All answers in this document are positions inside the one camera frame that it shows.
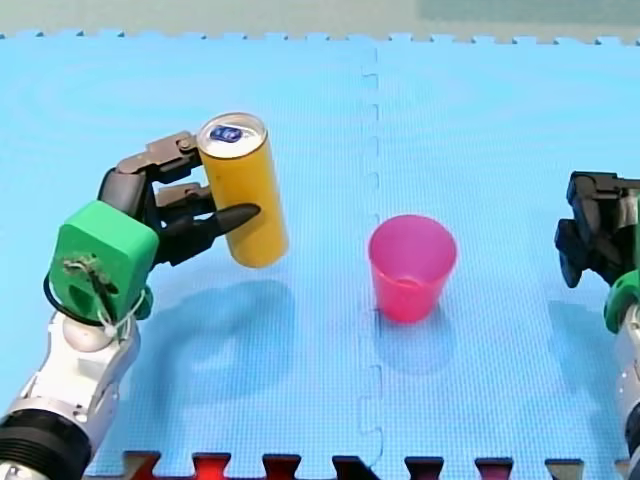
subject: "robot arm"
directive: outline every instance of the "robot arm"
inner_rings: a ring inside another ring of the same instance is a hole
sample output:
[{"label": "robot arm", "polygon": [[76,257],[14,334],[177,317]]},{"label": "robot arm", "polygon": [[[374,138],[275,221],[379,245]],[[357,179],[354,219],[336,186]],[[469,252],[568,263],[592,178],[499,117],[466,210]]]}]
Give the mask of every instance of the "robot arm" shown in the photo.
[{"label": "robot arm", "polygon": [[640,180],[612,173],[574,172],[567,201],[573,219],[558,223],[555,245],[566,284],[578,285],[592,270],[611,287],[604,308],[609,331],[616,335],[615,356],[621,374],[617,410],[630,461],[630,480],[640,480],[640,252],[638,193]]},{"label": "robot arm", "polygon": [[216,210],[208,187],[161,188],[201,165],[193,137],[147,146],[104,176],[98,199],[61,228],[45,295],[49,350],[0,422],[0,480],[80,480],[113,421],[135,361],[137,320],[151,313],[152,269],[178,265],[260,212]]}]

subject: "can top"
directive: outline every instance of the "can top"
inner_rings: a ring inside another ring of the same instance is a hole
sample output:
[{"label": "can top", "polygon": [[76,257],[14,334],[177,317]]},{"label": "can top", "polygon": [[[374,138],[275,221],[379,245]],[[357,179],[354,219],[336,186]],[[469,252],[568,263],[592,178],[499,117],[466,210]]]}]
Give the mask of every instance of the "can top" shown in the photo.
[{"label": "can top", "polygon": [[209,120],[196,135],[196,142],[211,157],[233,159],[254,152],[266,138],[267,129],[259,118],[225,113]]}]

